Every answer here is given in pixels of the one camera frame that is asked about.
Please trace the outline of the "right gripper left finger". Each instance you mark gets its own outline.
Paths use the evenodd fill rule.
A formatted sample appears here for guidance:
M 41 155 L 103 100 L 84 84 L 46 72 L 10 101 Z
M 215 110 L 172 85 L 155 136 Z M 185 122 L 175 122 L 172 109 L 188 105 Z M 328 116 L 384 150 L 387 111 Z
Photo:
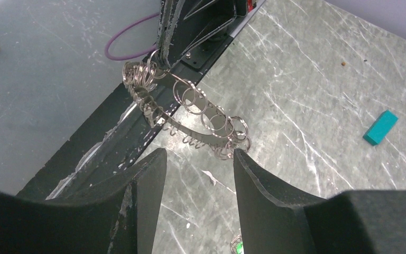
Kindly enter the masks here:
M 67 197 L 0 192 L 0 253 L 151 253 L 166 174 L 167 152 L 158 148 Z

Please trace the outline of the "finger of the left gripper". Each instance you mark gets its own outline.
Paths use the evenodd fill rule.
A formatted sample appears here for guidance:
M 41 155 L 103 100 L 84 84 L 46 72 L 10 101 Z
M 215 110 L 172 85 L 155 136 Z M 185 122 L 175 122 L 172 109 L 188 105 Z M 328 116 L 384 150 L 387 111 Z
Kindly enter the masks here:
M 230 25 L 236 17 L 235 1 L 187 1 L 184 25 L 189 51 Z
M 188 7 L 185 0 L 160 1 L 156 58 L 161 69 L 173 68 L 189 51 L 184 25 Z

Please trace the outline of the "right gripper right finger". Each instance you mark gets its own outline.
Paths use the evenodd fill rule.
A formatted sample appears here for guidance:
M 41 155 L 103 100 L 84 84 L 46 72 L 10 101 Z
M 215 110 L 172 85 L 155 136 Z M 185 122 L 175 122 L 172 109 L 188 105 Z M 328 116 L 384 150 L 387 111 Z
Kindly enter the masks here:
M 406 253 L 406 190 L 304 192 L 234 152 L 246 253 Z

